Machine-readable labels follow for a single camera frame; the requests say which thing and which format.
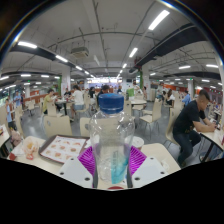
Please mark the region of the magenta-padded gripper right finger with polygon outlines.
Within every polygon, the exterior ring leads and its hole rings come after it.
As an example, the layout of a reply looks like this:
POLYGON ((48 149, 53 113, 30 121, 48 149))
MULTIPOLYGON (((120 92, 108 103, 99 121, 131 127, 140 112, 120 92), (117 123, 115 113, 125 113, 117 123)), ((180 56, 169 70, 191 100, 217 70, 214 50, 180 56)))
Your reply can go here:
POLYGON ((134 146, 131 147, 127 184, 130 188, 140 188, 168 175, 161 163, 153 156, 146 156, 134 146))

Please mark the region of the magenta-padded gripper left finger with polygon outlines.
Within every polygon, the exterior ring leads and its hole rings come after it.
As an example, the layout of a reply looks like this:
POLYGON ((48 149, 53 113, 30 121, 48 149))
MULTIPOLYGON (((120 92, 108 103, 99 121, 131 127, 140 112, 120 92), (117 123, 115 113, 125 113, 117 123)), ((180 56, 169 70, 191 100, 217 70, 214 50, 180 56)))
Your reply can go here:
POLYGON ((92 147, 69 158, 60 168, 59 176, 84 188, 96 188, 98 177, 92 147))

